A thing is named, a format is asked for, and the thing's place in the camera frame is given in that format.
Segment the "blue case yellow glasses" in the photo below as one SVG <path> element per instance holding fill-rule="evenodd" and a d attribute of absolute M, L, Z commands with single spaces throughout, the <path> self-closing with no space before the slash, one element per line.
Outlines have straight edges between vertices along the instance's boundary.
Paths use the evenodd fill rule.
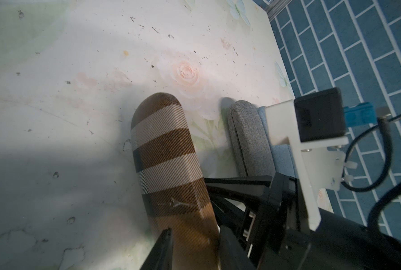
<path fill-rule="evenodd" d="M 269 129 L 266 120 L 265 107 L 259 107 L 257 112 L 260 116 L 266 133 L 276 172 L 293 178 L 298 178 L 298 173 L 290 145 L 273 145 L 269 139 Z"/>

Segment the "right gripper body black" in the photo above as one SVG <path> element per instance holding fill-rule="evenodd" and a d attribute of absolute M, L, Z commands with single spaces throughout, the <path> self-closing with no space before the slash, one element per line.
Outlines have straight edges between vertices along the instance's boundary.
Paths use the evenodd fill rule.
<path fill-rule="evenodd" d="M 233 231 L 256 270 L 401 270 L 401 241 L 320 210 L 317 230 L 299 180 L 207 178 L 218 225 Z"/>

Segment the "grey case tortoise glasses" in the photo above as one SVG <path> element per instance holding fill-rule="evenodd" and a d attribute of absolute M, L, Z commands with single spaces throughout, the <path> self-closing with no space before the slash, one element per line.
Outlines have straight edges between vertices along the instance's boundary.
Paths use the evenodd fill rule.
<path fill-rule="evenodd" d="M 265 129 L 256 107 L 239 100 L 227 112 L 230 139 L 239 175 L 275 175 L 275 165 Z"/>

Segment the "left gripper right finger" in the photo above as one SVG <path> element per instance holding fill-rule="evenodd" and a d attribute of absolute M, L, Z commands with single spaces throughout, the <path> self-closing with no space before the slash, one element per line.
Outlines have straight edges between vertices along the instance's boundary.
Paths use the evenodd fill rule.
<path fill-rule="evenodd" d="M 226 226 L 220 228 L 219 259 L 222 270 L 255 270 L 233 231 Z"/>

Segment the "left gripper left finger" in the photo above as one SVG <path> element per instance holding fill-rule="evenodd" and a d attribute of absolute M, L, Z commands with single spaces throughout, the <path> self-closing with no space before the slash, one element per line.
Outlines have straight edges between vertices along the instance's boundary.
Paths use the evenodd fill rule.
<path fill-rule="evenodd" d="M 173 262 L 172 229 L 163 230 L 140 270 L 171 270 Z"/>

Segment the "plaid case red glasses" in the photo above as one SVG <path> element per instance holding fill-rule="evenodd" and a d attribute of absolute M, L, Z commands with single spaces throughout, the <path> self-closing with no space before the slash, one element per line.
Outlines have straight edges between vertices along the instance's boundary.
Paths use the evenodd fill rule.
<path fill-rule="evenodd" d="M 172 230 L 173 269 L 218 269 L 220 233 L 179 100 L 145 99 L 131 121 L 131 144 L 152 234 Z"/>

